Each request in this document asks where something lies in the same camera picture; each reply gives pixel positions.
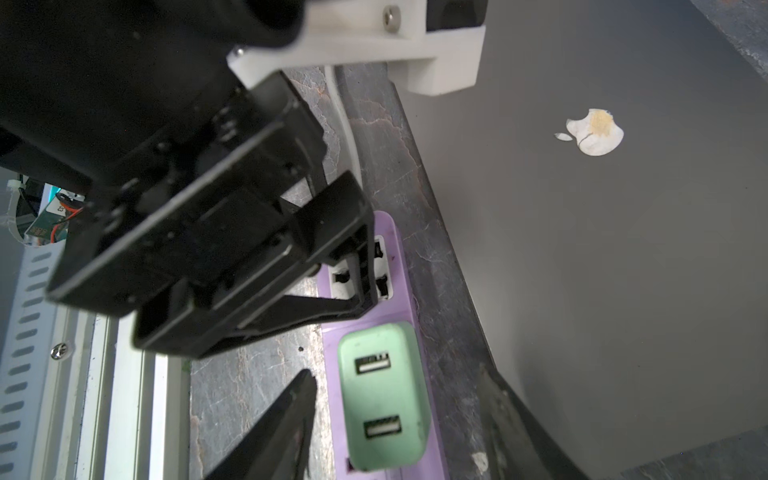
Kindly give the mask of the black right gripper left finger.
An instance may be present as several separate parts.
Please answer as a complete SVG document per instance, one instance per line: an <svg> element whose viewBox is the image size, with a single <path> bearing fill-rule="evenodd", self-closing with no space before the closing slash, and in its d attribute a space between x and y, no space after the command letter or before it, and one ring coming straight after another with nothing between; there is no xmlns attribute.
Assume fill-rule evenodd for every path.
<svg viewBox="0 0 768 480"><path fill-rule="evenodd" d="M308 471L317 381L301 370L209 480L303 479Z"/></svg>

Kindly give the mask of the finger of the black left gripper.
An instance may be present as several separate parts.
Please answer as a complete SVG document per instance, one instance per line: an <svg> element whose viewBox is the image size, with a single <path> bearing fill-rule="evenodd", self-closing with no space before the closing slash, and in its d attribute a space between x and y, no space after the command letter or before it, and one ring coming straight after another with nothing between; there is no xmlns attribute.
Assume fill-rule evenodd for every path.
<svg viewBox="0 0 768 480"><path fill-rule="evenodd" d="M276 240L257 248L264 250L279 240L289 239L304 249L317 266L346 264L353 288L349 299L304 297L292 295L290 290L286 292L288 296L307 301L306 306L290 310L308 316L308 321L298 327L356 319L376 305L373 233L372 205L354 176L345 173L291 216L287 230Z"/></svg>

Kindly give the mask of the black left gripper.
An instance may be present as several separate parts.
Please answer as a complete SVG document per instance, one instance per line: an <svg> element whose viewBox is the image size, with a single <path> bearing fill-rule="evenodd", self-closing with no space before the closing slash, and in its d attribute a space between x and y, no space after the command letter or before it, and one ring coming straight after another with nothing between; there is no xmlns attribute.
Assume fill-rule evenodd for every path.
<svg viewBox="0 0 768 480"><path fill-rule="evenodd" d="M322 128L283 73L248 87L227 62L291 45L305 14L302 1L2 3L1 165L85 198L53 300L112 315L149 301L133 345L192 359L308 321L286 292L318 263L289 239L250 253L283 225L278 198L321 169Z"/></svg>

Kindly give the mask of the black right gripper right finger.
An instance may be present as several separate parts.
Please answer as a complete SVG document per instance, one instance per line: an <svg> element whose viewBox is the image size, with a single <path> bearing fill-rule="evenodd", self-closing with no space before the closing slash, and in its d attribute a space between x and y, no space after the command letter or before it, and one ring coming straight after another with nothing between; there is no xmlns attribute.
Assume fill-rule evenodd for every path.
<svg viewBox="0 0 768 480"><path fill-rule="evenodd" d="M493 479L585 479L493 367L477 382L483 441Z"/></svg>

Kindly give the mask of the green usb charger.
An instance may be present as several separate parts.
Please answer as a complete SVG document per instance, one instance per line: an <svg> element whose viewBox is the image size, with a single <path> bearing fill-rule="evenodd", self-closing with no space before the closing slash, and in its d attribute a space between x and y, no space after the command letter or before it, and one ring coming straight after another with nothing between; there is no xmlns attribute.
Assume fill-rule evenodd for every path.
<svg viewBox="0 0 768 480"><path fill-rule="evenodd" d="M337 353L352 467L373 472L418 463L432 412L414 327L396 322L348 333Z"/></svg>

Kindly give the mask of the dark grey laptop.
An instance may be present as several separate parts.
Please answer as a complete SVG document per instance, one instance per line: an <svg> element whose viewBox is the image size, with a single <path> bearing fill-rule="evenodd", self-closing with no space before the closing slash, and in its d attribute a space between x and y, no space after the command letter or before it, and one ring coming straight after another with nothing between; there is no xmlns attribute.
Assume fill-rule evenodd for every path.
<svg viewBox="0 0 768 480"><path fill-rule="evenodd" d="M493 1L401 100L495 363L589 475L767 423L767 85L689 1Z"/></svg>

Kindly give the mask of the purple power strip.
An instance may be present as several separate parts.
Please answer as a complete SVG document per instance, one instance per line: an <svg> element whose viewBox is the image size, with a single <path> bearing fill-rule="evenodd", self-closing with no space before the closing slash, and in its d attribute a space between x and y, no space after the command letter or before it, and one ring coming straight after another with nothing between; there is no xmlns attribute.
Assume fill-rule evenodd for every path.
<svg viewBox="0 0 768 480"><path fill-rule="evenodd" d="M408 278L403 245L394 220L386 212L378 211L375 214L374 240L375 285L379 296L377 305L359 319L324 323L321 326L335 476L338 479L446 479L449 473L442 451L434 398L429 386L429 371L425 350L421 344L417 309ZM420 349L432 412L427 450L414 465L360 472L352 467L349 460L337 349L341 338L348 333L396 322L408 322L414 327Z"/></svg>

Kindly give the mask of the small circuit board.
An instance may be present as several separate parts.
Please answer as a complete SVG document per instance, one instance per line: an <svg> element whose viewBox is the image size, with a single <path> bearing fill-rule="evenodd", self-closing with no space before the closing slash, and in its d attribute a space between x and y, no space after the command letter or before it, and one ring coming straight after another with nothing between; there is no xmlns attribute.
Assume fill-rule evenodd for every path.
<svg viewBox="0 0 768 480"><path fill-rule="evenodd" d="M69 222L82 209L84 200L83 195L54 188L49 203L24 231L24 242L28 246L38 247L64 241L68 235Z"/></svg>

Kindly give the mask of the aluminium frame rail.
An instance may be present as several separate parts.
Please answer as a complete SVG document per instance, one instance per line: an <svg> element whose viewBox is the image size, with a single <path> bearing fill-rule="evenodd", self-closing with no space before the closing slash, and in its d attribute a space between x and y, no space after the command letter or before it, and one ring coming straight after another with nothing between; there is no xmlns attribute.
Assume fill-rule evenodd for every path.
<svg viewBox="0 0 768 480"><path fill-rule="evenodd" d="M31 478L188 478L189 363L136 349L132 315L55 320Z"/></svg>

